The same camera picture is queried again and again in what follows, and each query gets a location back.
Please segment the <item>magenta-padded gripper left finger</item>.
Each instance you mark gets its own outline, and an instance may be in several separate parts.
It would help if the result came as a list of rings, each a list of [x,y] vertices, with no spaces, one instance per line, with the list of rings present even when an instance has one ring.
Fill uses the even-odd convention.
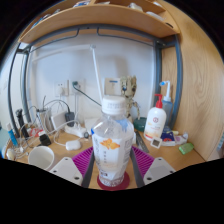
[[[50,172],[76,185],[88,188],[93,165],[94,153],[93,148],[90,147],[75,155],[73,158],[62,158]]]

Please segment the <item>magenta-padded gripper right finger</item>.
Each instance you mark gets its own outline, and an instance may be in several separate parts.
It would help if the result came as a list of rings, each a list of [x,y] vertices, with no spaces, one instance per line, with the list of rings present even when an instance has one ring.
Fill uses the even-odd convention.
[[[175,173],[175,169],[165,159],[153,158],[137,147],[132,147],[130,157],[138,188]]]

